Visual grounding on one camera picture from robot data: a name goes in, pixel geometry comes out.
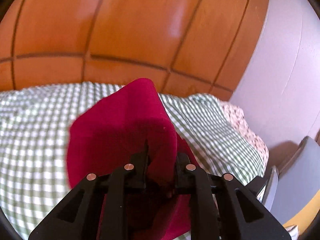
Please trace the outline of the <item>red long-sleeve garment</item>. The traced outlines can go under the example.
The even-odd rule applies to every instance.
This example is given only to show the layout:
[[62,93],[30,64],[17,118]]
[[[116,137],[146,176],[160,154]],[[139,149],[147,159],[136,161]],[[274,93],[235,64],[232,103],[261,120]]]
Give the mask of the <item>red long-sleeve garment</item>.
[[101,99],[69,130],[68,181],[75,187],[88,174],[111,174],[135,153],[148,152],[147,176],[168,188],[174,182],[178,153],[197,164],[187,142],[176,132],[153,82],[141,78]]

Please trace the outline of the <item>grey chair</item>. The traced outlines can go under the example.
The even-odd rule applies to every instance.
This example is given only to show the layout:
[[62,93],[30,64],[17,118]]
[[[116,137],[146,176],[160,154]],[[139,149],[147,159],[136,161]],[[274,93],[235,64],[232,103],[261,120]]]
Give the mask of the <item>grey chair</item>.
[[274,166],[248,186],[283,226],[306,230],[319,212],[319,144],[306,136],[280,170]]

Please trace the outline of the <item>floral patterned pillow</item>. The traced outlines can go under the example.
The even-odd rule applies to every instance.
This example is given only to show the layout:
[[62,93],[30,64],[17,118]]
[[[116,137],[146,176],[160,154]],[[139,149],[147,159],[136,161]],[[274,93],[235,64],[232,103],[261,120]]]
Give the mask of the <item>floral patterned pillow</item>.
[[227,121],[231,124],[231,126],[236,129],[239,134],[257,150],[260,159],[263,161],[263,169],[265,171],[269,159],[269,150],[261,137],[259,137],[250,129],[245,119],[243,109],[227,101],[220,101],[220,105]]

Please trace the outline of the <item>green white checkered bedspread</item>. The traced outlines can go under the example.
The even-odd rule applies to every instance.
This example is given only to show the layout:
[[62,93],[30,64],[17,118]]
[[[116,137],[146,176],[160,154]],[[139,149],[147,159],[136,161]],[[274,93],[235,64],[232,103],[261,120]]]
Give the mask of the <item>green white checkered bedspread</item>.
[[[72,122],[119,89],[83,82],[1,93],[1,208],[23,239],[69,191],[65,153]],[[243,184],[265,174],[259,153],[227,121],[221,100],[209,94],[159,98],[208,173],[229,172]]]

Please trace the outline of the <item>wooden panelled wardrobe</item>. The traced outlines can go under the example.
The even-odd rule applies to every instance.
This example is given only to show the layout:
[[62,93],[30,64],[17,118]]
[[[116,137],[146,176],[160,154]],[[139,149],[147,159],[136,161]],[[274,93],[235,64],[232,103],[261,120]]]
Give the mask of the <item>wooden panelled wardrobe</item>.
[[1,0],[1,90],[153,81],[228,100],[269,0]]

